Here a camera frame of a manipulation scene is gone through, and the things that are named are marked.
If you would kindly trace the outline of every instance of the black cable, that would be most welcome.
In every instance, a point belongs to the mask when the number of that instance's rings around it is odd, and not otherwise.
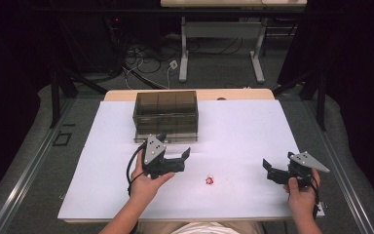
[[[127,182],[131,184],[131,179],[130,179],[130,167],[132,165],[132,162],[134,161],[135,156],[138,154],[138,152],[141,150],[140,147],[137,148],[137,150],[132,154],[132,157],[130,158],[129,165],[127,166]]]
[[[144,171],[143,171],[142,173],[138,174],[138,175],[137,175],[135,178],[133,178],[132,181],[129,183],[129,188],[127,189],[127,190],[129,191],[129,196],[131,196],[131,186],[132,186],[133,182],[134,182],[138,177],[140,177],[140,176],[143,175],[143,174],[144,174]]]

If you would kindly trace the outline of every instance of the small red object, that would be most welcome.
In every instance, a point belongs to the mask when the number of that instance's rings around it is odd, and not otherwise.
[[[213,184],[213,183],[214,183],[213,176],[212,175],[208,175],[207,179],[206,179],[206,184]]]

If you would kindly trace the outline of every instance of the dark background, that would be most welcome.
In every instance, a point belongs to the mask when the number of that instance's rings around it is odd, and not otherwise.
[[[130,1],[123,1],[123,6]],[[158,7],[159,1],[142,1],[147,7]],[[283,65],[279,83],[286,83],[318,66],[327,55],[326,45],[343,36],[337,55],[326,68],[327,94],[338,101],[349,136],[351,152],[357,164],[374,186],[374,1],[366,11],[350,17],[346,34],[340,35],[336,19],[302,20]],[[41,6],[76,6],[75,1],[39,1]],[[140,7],[141,1],[132,1]],[[354,1],[308,1],[308,10],[344,10]],[[99,7],[96,1],[80,1],[80,7]],[[121,19],[129,33],[150,47],[160,50],[157,39],[176,28],[178,19]],[[53,65],[41,43],[35,26],[48,33],[54,51],[61,61],[77,72],[109,71],[115,68],[116,54],[105,33],[103,18],[68,16],[63,23],[52,16],[31,19],[16,1],[0,1],[0,179],[16,156],[39,109],[37,92],[50,84]],[[68,37],[73,33],[86,48],[74,47]]]

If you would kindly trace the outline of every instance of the finger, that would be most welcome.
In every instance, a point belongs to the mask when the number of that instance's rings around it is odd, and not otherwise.
[[[312,169],[312,175],[314,176],[314,178],[317,182],[317,186],[319,187],[320,186],[320,176],[318,175],[318,170]]]
[[[288,184],[285,184],[285,185],[283,186],[283,189],[284,189],[284,191],[285,191],[286,193],[289,193],[289,185],[288,185]]]
[[[169,179],[174,177],[174,175],[175,173],[167,173],[167,174],[161,175],[160,177],[154,179],[154,182],[157,183],[157,185],[160,187],[165,182],[167,182]]]
[[[289,192],[290,196],[297,196],[299,194],[299,186],[297,183],[297,178],[296,177],[291,177],[289,179]]]

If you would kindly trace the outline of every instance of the smoky plastic container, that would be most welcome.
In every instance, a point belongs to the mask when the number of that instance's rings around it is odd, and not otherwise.
[[[167,134],[166,143],[197,141],[199,111],[195,91],[138,93],[132,115],[140,143]]]

